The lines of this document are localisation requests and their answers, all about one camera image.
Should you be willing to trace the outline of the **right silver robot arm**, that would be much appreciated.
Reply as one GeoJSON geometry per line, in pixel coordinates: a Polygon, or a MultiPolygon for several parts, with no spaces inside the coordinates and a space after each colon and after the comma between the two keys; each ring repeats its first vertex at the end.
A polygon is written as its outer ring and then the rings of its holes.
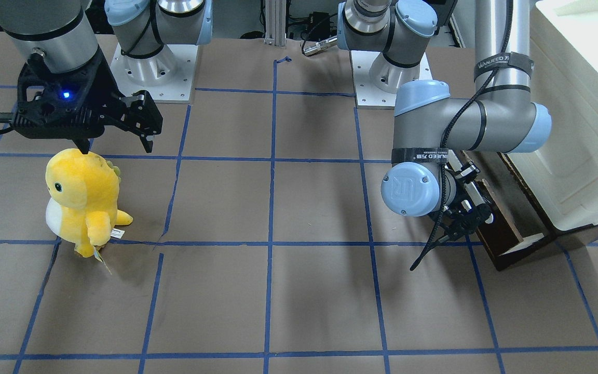
{"type": "Polygon", "coordinates": [[[0,1],[0,26],[25,59],[9,131],[31,139],[67,139],[86,153],[90,139],[115,126],[138,137],[146,152],[163,127],[156,100],[183,77],[187,61],[172,46],[199,46],[213,35],[212,1],[106,1],[118,39],[107,62],[81,1],[0,1]]]}

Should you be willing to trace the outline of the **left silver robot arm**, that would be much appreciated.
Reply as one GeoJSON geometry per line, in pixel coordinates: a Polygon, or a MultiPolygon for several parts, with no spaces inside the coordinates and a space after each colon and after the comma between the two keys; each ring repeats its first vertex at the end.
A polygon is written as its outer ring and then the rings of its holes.
{"type": "MultiPolygon", "coordinates": [[[[530,99],[529,1],[475,3],[477,89],[452,97],[447,83],[416,79],[396,92],[391,164],[380,184],[389,210],[402,216],[441,213],[456,197],[446,171],[448,151],[533,152],[548,139],[551,116],[530,99]]],[[[418,67],[438,28],[424,1],[346,1],[339,4],[342,50],[379,52],[392,67],[418,67]]]]}

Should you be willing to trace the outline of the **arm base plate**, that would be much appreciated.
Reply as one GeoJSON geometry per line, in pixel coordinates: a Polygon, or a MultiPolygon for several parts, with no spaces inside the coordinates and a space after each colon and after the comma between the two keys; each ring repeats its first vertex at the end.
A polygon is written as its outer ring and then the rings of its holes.
{"type": "Polygon", "coordinates": [[[426,54],[417,66],[407,69],[392,65],[380,52],[352,50],[350,57],[359,109],[391,110],[401,85],[417,79],[432,79],[426,54]]]}
{"type": "Polygon", "coordinates": [[[198,62],[197,45],[164,45],[156,56],[133,59],[121,54],[117,45],[110,70],[126,97],[147,90],[157,103],[188,104],[198,62]]]}

